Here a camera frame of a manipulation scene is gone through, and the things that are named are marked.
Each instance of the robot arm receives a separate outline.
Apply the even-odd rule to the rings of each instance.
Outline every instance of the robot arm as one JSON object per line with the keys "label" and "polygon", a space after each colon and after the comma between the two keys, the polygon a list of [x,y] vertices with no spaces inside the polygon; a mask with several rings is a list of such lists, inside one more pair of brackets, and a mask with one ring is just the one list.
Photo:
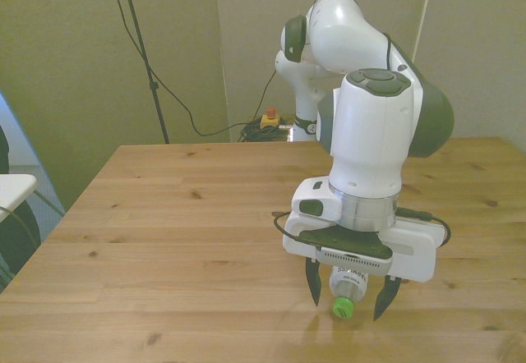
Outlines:
{"label": "robot arm", "polygon": [[[451,134],[449,102],[389,36],[363,19],[354,0],[317,0],[307,16],[287,23],[282,52],[290,71],[320,66],[345,75],[314,111],[314,101],[302,103],[309,115],[317,113],[316,138],[334,161],[329,176],[307,179],[296,190],[284,248],[316,263],[386,276],[385,289],[398,280],[394,294],[381,293],[391,299],[401,278],[427,281],[444,228],[397,218],[395,211],[405,159],[433,154]],[[305,80],[294,87],[298,103],[302,85]]]}
{"label": "robot arm", "polygon": [[293,125],[294,141],[313,141],[316,139],[316,105],[326,92],[318,85],[318,80],[336,76],[320,65],[289,61],[283,51],[275,59],[275,68],[294,89],[296,97],[296,119]]}

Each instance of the cable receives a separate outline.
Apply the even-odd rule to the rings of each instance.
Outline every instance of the cable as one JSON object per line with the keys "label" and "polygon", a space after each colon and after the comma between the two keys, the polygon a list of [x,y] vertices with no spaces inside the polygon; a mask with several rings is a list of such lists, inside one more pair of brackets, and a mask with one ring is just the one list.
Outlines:
{"label": "cable", "polygon": [[18,216],[18,214],[15,214],[15,212],[11,211],[10,209],[6,209],[5,207],[2,207],[0,205],[0,210],[1,211],[5,211],[6,213],[8,213],[9,215],[12,215],[12,217],[14,219],[16,219],[18,221],[18,223],[20,225],[22,225],[22,227],[25,229],[25,231],[27,232],[27,235],[29,236],[31,242],[33,243],[33,245],[35,246],[35,249],[37,249],[39,247],[39,244],[36,243],[35,239],[33,238],[33,236],[31,235],[31,230],[27,227],[27,225],[25,224],[24,220],[22,218],[20,218]]}
{"label": "cable", "polygon": [[164,125],[163,111],[160,106],[159,96],[157,95],[157,89],[159,88],[159,84],[157,84],[154,81],[151,75],[151,68],[150,68],[150,64],[148,63],[148,56],[146,55],[145,44],[142,41],[141,28],[139,26],[139,21],[137,20],[135,8],[133,7],[133,1],[132,0],[127,0],[127,1],[128,1],[128,6],[130,7],[131,18],[133,19],[133,24],[135,26],[135,32],[137,33],[137,39],[139,40],[139,45],[141,46],[141,55],[145,63],[146,74],[148,75],[148,81],[150,84],[150,90],[154,97],[155,109],[157,111],[157,116],[159,118],[159,124],[161,125],[161,130],[163,132],[164,143],[170,144],[170,141],[168,139],[168,132],[166,131],[166,126]]}
{"label": "cable", "polygon": [[450,239],[451,239],[451,229],[450,229],[450,225],[448,225],[446,222],[444,222],[442,219],[440,218],[431,218],[433,221],[435,222],[438,222],[440,223],[443,227],[445,227],[445,239],[444,241],[442,242],[441,246],[444,246],[445,244],[447,244],[448,242],[450,242]]}
{"label": "cable", "polygon": [[[266,126],[260,128],[261,118],[249,122],[239,133],[238,142],[258,142],[258,141],[280,141],[288,136],[288,129],[280,129],[279,126]],[[284,125],[286,121],[279,119],[279,124]]]}
{"label": "cable", "polygon": [[261,96],[260,103],[257,105],[257,109],[256,109],[256,112],[254,113],[254,117],[252,117],[252,121],[253,122],[256,119],[257,113],[260,111],[261,104],[263,103],[263,98],[265,97],[266,89],[269,87],[269,84],[270,84],[270,82],[272,81],[272,79],[274,78],[275,75],[276,75],[276,70],[274,70],[274,73],[272,73],[272,76],[270,76],[269,81],[265,85],[265,89],[263,90],[263,95]]}
{"label": "cable", "polygon": [[[137,45],[137,42],[135,41],[135,39],[133,38],[133,35],[132,33],[130,32],[130,30],[128,29],[128,26],[127,26],[127,23],[126,23],[126,17],[124,16],[124,11],[122,9],[122,4],[121,4],[121,1],[120,0],[116,0],[117,1],[117,5],[118,5],[118,10],[120,11],[121,13],[121,18],[122,18],[122,23],[124,24],[124,29],[126,30],[131,42],[133,43],[133,45],[135,46],[137,52],[139,53],[139,55],[141,55],[141,58],[144,60],[145,57],[143,56],[141,50],[139,49],[139,46]],[[194,123],[194,118],[193,118],[193,115],[191,114],[191,111],[190,109],[181,101],[181,99],[179,99],[179,97],[174,93],[172,92],[168,86],[166,86],[164,84],[164,82],[159,78],[159,76],[157,76],[157,74],[155,73],[154,69],[151,68],[151,66],[149,65],[150,67],[150,71],[151,71],[151,74],[157,79],[157,81],[161,84],[161,86],[163,88],[165,88],[169,94],[171,94],[173,96],[174,99],[176,99],[178,101],[178,103],[185,109],[185,111],[188,113],[188,116],[190,118],[190,123],[191,123],[191,127],[193,128],[193,130],[201,137],[205,137],[205,136],[214,136],[214,135],[217,135],[223,131],[227,131],[235,126],[241,126],[241,125],[247,125],[248,122],[239,122],[239,123],[234,123],[233,125],[230,125],[228,127],[225,127],[224,129],[221,129],[220,131],[215,131],[213,133],[201,133],[197,127],[196,127],[196,124]],[[272,77],[270,78],[269,82],[267,83],[266,87],[265,87],[265,91],[263,91],[263,96],[261,97],[261,101],[260,101],[260,106],[261,106],[261,102],[263,101],[263,97],[265,96],[265,92],[266,92],[266,88],[268,87],[270,81],[272,80],[272,78],[274,77],[274,74],[272,75]]]}
{"label": "cable", "polygon": [[398,207],[396,209],[395,214],[396,214],[397,217],[415,218],[415,219],[419,219],[421,221],[426,221],[426,222],[435,221],[435,222],[440,223],[445,228],[445,239],[444,239],[444,241],[442,242],[442,244],[440,246],[444,246],[451,239],[451,228],[450,228],[450,225],[448,225],[444,220],[442,220],[440,218],[437,218],[437,217],[434,217],[433,214],[431,214],[431,213],[427,213],[425,211],[416,211],[414,209],[405,209],[403,207]]}
{"label": "cable", "polygon": [[49,207],[51,207],[51,209],[57,213],[58,215],[60,215],[61,217],[63,217],[65,214],[60,210],[58,209],[58,207],[55,206],[55,204],[51,203],[44,195],[42,195],[40,192],[38,192],[37,190],[34,191],[35,195],[37,195],[45,204],[47,204]]}
{"label": "cable", "polygon": [[276,215],[275,218],[274,218],[274,226],[276,226],[276,228],[280,232],[282,232],[285,236],[287,236],[288,238],[292,238],[293,240],[298,241],[299,240],[298,236],[293,236],[289,232],[286,232],[285,229],[283,229],[278,223],[278,219],[280,219],[282,217],[285,217],[285,216],[289,215],[290,213],[292,213],[292,211],[287,211],[286,213],[281,213],[280,215]]}
{"label": "cable", "polygon": [[391,37],[387,33],[384,33],[384,36],[387,38],[387,70],[391,70]]}

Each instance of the beige wall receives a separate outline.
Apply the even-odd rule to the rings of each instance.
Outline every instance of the beige wall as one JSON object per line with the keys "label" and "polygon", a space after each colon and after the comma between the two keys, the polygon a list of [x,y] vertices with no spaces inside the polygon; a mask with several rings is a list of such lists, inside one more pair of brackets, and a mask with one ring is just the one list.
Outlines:
{"label": "beige wall", "polygon": [[[227,126],[216,0],[134,3],[151,66],[199,128]],[[119,145],[163,143],[115,0],[0,0],[0,90],[66,208]],[[159,93],[172,142],[228,140]]]}
{"label": "beige wall", "polygon": [[526,0],[429,0],[415,62],[448,96],[455,136],[526,153]]}
{"label": "beige wall", "polygon": [[[289,18],[306,14],[313,0],[218,0],[224,74],[230,122],[253,115],[274,71],[279,37]],[[424,0],[357,0],[366,19],[387,32],[407,53],[413,52]],[[294,113],[293,92],[276,76],[263,109]],[[232,138],[238,138],[233,130]]]}

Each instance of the wood grain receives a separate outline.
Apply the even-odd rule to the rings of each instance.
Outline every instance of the wood grain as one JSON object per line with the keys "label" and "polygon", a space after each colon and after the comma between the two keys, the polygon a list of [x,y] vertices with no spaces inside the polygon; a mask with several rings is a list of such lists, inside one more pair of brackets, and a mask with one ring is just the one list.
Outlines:
{"label": "wood grain", "polygon": [[400,204],[454,235],[376,322],[382,279],[337,319],[330,266],[316,307],[272,224],[330,165],[314,143],[119,148],[0,295],[0,361],[526,361],[526,158],[481,138],[408,159]]}

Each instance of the black wire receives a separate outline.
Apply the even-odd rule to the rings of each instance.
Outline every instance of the black wire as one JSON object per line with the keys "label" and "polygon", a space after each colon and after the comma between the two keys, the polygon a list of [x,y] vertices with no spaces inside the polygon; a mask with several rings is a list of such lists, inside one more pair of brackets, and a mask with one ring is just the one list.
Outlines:
{"label": "black wire", "polygon": [[281,213],[280,215],[277,215],[275,216],[274,218],[274,226],[276,226],[276,228],[282,232],[285,236],[287,236],[288,238],[292,238],[293,240],[297,241],[298,240],[298,236],[293,236],[292,234],[290,234],[289,232],[286,232],[285,229],[283,229],[279,223],[278,223],[278,219],[284,217],[284,216],[287,216],[289,215],[290,213],[292,213],[292,211],[287,211],[286,213]]}
{"label": "black wire", "polygon": [[440,223],[443,227],[445,227],[445,239],[444,241],[442,242],[442,244],[440,246],[444,246],[445,244],[447,244],[448,242],[450,242],[450,239],[451,239],[451,229],[450,229],[450,225],[448,225],[446,222],[444,222],[442,219],[440,218],[431,218],[433,221],[436,221],[438,223]]}
{"label": "black wire", "polygon": [[391,37],[387,33],[384,33],[384,36],[387,38],[387,70],[391,70]]}
{"label": "black wire", "polygon": [[6,209],[5,207],[2,207],[0,205],[0,210],[1,211],[5,211],[6,213],[8,213],[9,215],[11,215],[14,219],[16,219],[18,221],[18,223],[20,225],[22,225],[22,227],[25,229],[25,231],[27,232],[27,236],[30,238],[31,242],[33,243],[33,245],[35,246],[35,249],[37,249],[39,247],[39,244],[37,244],[36,240],[33,238],[33,236],[31,235],[31,230],[27,227],[27,225],[25,224],[24,220],[22,218],[20,218],[18,216],[17,213],[15,213],[14,211],[11,211],[10,209]]}
{"label": "black wire", "polygon": [[[286,121],[279,119],[279,124],[284,125]],[[239,133],[238,142],[278,141],[288,135],[288,130],[280,129],[279,126],[266,126],[260,128],[261,118],[248,123]]]}
{"label": "black wire", "polygon": [[[121,1],[120,0],[117,0],[117,5],[118,5],[118,10],[120,11],[121,13],[121,18],[122,18],[122,23],[124,24],[124,29],[126,30],[126,32],[128,33],[128,36],[130,37],[130,40],[131,42],[133,43],[133,45],[135,45],[135,48],[137,50],[137,52],[139,53],[139,55],[141,55],[142,59],[144,60],[145,57],[144,55],[142,54],[141,50],[139,49],[139,46],[137,45],[137,42],[135,41],[135,39],[133,38],[132,36],[132,33],[130,32],[130,30],[128,29],[128,25],[126,23],[126,18],[124,16],[124,11],[122,10],[122,5],[121,5]],[[181,104],[181,106],[186,110],[186,112],[188,113],[188,116],[190,118],[190,123],[191,123],[191,127],[193,128],[193,130],[201,137],[205,137],[205,136],[213,136],[213,135],[217,135],[223,131],[227,131],[228,129],[231,129],[235,126],[241,126],[241,125],[246,125],[248,124],[248,122],[239,122],[239,123],[234,123],[233,125],[230,125],[228,127],[225,127],[224,129],[221,129],[220,131],[215,131],[213,133],[201,133],[197,127],[196,127],[196,124],[194,123],[194,118],[193,118],[193,115],[191,114],[191,111],[190,109],[188,109],[188,107],[181,101],[181,99],[179,99],[179,97],[174,93],[172,92],[168,86],[166,86],[164,84],[164,82],[159,78],[159,76],[157,76],[157,74],[155,73],[154,69],[151,68],[150,66],[150,71],[151,71],[151,74],[157,79],[157,81],[161,84],[161,86],[163,86],[163,88],[165,88],[169,94],[171,94],[173,96],[174,99],[176,99],[178,101],[179,104]]]}
{"label": "black wire", "polygon": [[57,213],[61,217],[64,216],[64,213],[60,209],[58,209],[58,207],[55,206],[55,204],[51,203],[44,195],[42,195],[36,189],[33,193],[35,193],[35,195],[37,195],[39,199],[41,199],[45,204],[47,204],[55,213]]}
{"label": "black wire", "polygon": [[269,84],[270,84],[270,82],[272,81],[272,79],[274,78],[275,75],[276,75],[276,70],[274,70],[274,73],[272,73],[272,76],[270,76],[269,81],[268,81],[268,82],[266,83],[266,85],[265,85],[265,89],[263,90],[263,95],[261,96],[260,103],[257,105],[257,110],[256,110],[256,112],[254,113],[254,117],[252,117],[252,121],[253,121],[253,122],[254,122],[254,120],[256,119],[256,115],[257,115],[257,113],[260,111],[261,104],[263,103],[263,98],[265,97],[266,89],[269,87]]}

